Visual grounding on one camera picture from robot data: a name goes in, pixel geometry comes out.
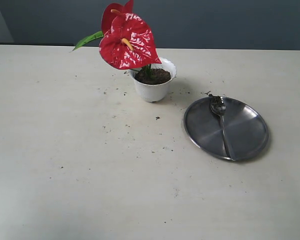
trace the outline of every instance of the table surface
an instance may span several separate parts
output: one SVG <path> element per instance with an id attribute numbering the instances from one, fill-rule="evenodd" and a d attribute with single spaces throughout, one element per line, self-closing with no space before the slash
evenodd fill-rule
<path id="1" fill-rule="evenodd" d="M 300 240 L 300 51 L 158 49 L 177 78 L 147 103 L 98 48 L 71 50 L 0 45 L 0 240 Z M 187 137 L 210 91 L 263 116 L 261 156 Z"/>

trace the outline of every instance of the spoon handle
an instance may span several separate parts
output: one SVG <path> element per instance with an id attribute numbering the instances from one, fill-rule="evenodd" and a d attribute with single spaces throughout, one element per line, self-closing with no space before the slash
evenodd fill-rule
<path id="1" fill-rule="evenodd" d="M 230 157 L 230 159 L 232 161 L 236 161 L 236 156 L 235 156 L 234 150 L 233 150 L 233 148 L 230 144 L 229 137 L 228 137 L 228 135 L 225 131 L 225 124 L 224 124 L 224 116 L 223 115 L 220 116 L 220 125 L 221 125 L 221 128 L 222 128 L 222 137 L 223 137 L 225 152 L 228 155 L 228 157 Z"/>

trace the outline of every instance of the red anthurium flower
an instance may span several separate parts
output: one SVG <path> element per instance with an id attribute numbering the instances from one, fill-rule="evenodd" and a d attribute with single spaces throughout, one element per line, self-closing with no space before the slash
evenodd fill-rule
<path id="1" fill-rule="evenodd" d="M 134 13 L 118 15 L 99 45 L 101 57 L 116 69 L 161 64 L 148 24 Z"/>
<path id="2" fill-rule="evenodd" d="M 132 9 L 134 7 L 134 0 L 129 0 L 124 6 L 118 3 L 111 3 L 108 5 L 102 15 L 101 21 L 101 30 L 105 35 L 107 31 L 110 30 L 112 21 L 118 16 L 119 14 L 126 14 L 132 13 Z"/>

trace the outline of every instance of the green leaf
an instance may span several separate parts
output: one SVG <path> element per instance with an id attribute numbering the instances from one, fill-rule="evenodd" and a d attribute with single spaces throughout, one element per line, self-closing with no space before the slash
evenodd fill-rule
<path id="1" fill-rule="evenodd" d="M 95 34 L 92 34 L 90 36 L 86 36 L 85 38 L 81 39 L 74 47 L 74 49 L 72 50 L 72 52 L 84 45 L 86 45 L 87 43 L 90 43 L 94 40 L 97 40 L 97 39 L 100 39 L 100 38 L 103 38 L 104 37 L 104 34 L 102 33 L 102 31 L 98 31 L 96 32 Z"/>

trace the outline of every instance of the dark soil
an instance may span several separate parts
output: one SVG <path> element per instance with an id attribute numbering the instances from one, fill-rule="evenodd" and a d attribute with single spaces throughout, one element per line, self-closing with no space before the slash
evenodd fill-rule
<path id="1" fill-rule="evenodd" d="M 161 68 L 153 68 L 151 69 L 152 78 L 149 78 L 143 69 L 139 71 L 134 78 L 143 84 L 149 85 L 158 85 L 164 84 L 171 79 L 170 72 L 163 70 Z"/>

